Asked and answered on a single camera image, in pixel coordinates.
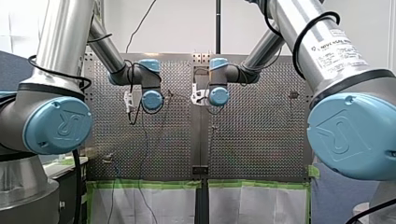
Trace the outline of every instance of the blue joint cap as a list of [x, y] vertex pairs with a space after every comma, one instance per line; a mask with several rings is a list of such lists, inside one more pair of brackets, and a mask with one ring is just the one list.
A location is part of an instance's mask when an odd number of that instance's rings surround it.
[[157, 91], [146, 91], [142, 96], [142, 105], [147, 110], [156, 110], [163, 104], [163, 96]]
[[26, 148], [40, 155], [77, 149], [92, 126], [90, 109], [74, 97], [58, 97], [38, 107], [23, 128]]
[[225, 58], [215, 58], [215, 59], [210, 60], [209, 70], [215, 70], [215, 69], [221, 68], [223, 66], [226, 66], [228, 64], [229, 64], [228, 60]]
[[160, 61], [156, 59], [143, 59], [139, 61], [140, 64], [146, 66], [149, 70], [159, 73], [160, 72]]
[[230, 93], [223, 87], [216, 87], [209, 93], [209, 103], [214, 106], [224, 106], [230, 99]]
[[334, 171], [354, 179], [396, 180], [396, 106], [369, 94], [323, 99], [308, 118], [308, 140]]

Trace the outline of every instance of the white cloth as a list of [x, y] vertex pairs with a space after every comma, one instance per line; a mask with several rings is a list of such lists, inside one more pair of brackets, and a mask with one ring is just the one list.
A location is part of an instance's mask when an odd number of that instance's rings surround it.
[[305, 224], [306, 189], [209, 189], [210, 224]]
[[[195, 189], [142, 189], [158, 224], [193, 224]], [[113, 189], [92, 193], [91, 224], [107, 224]], [[114, 189], [111, 224], [155, 224], [139, 189]]]

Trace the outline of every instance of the white backdrop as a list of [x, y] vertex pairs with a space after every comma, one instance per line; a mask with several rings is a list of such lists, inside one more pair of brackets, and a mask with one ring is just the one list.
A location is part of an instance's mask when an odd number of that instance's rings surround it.
[[[0, 0], [0, 50], [35, 54], [48, 0]], [[107, 30], [121, 51], [150, 0], [105, 0]], [[396, 72], [396, 3], [393, 0], [327, 0], [342, 16], [342, 27], [372, 66]], [[215, 0], [158, 0], [130, 52], [215, 50]], [[222, 53], [249, 54], [266, 31], [262, 14], [245, 0], [222, 0]], [[289, 54], [284, 48], [283, 54]]]

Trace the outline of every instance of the perforated metal pegboard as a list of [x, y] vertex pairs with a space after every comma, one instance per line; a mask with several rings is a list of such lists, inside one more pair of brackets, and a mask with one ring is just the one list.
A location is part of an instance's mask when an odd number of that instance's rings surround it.
[[208, 127], [209, 178], [304, 181], [307, 96], [290, 57], [264, 70], [257, 84], [229, 90], [231, 100]]
[[[147, 57], [143, 54], [123, 56], [131, 61]], [[125, 112], [123, 94], [130, 87], [111, 85], [102, 64], [94, 56], [87, 60], [85, 71], [94, 76], [92, 90], [94, 156], [90, 158], [89, 179], [108, 179], [116, 175], [137, 179], [140, 166], [141, 177], [145, 179], [191, 178], [191, 106], [189, 99], [185, 98], [191, 95], [191, 63], [186, 56], [184, 58], [175, 56], [170, 59], [163, 55], [160, 57], [162, 92], [166, 99], [160, 113], [144, 114], [148, 147], [142, 126], [142, 113], [134, 126], [129, 124]], [[174, 97], [167, 96], [168, 90], [175, 94]], [[103, 159], [110, 153], [114, 155], [114, 162], [105, 163]]]
[[[137, 61], [148, 56], [127, 54], [123, 57]], [[205, 154], [204, 159], [209, 153], [209, 178], [306, 180], [306, 167], [311, 162], [311, 150], [304, 139], [309, 96], [305, 93], [304, 81], [294, 72], [291, 57], [280, 57], [262, 73], [257, 84], [229, 85], [230, 102], [219, 115], [206, 119], [207, 122], [199, 122], [196, 115], [200, 112], [186, 99], [191, 95], [192, 67], [198, 59], [189, 54], [149, 57], [161, 61], [163, 94], [167, 95], [169, 90], [177, 95], [171, 101], [165, 100], [159, 114], [144, 115], [148, 131], [148, 158], [142, 166], [145, 179], [191, 179], [191, 168], [199, 155], [196, 150], [200, 150], [201, 155]], [[236, 55], [223, 57], [233, 63], [245, 59]], [[87, 93], [94, 117], [87, 177], [90, 180], [114, 178], [117, 173], [113, 164], [103, 163], [105, 156], [114, 153], [114, 164], [120, 171], [118, 176], [138, 178], [140, 164], [147, 153], [146, 138], [141, 115], [135, 126], [128, 124], [122, 98], [129, 87], [109, 84], [106, 69], [94, 55], [87, 55], [85, 73], [94, 79], [92, 96]], [[298, 97], [291, 97], [296, 92]], [[196, 132], [198, 126], [208, 132]]]

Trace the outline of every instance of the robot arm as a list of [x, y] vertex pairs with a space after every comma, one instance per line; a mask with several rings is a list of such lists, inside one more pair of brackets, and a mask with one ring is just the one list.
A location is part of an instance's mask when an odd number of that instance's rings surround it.
[[[249, 2], [274, 19], [293, 52], [296, 70], [314, 92], [307, 136], [316, 155], [335, 172], [351, 178], [395, 179], [396, 173], [390, 172], [396, 169], [395, 76], [364, 61], [332, 17], [339, 19], [338, 15], [326, 12], [319, 0]], [[272, 34], [253, 55], [265, 55], [269, 49], [272, 56], [282, 44], [280, 38]], [[244, 65], [256, 66], [251, 58]], [[225, 105], [226, 83], [241, 81], [230, 76], [235, 71], [229, 67], [224, 59], [211, 62], [212, 105]]]
[[126, 64], [111, 39], [104, 36], [108, 36], [105, 28], [94, 17], [88, 43], [106, 67], [110, 83], [118, 86], [142, 85], [142, 106], [148, 110], [158, 109], [163, 103], [159, 62], [145, 59]]
[[16, 96], [0, 96], [0, 156], [12, 152], [64, 154], [87, 138], [92, 115], [77, 79], [89, 45], [105, 65], [114, 85], [141, 84], [142, 106], [155, 110], [163, 103], [159, 62], [127, 65], [92, 18], [93, 0], [51, 0], [32, 76], [20, 83]]
[[282, 37], [267, 31], [242, 64], [229, 64], [224, 58], [212, 59], [209, 66], [210, 104], [216, 106], [227, 104], [229, 99], [227, 83], [256, 83], [264, 66], [284, 44]]

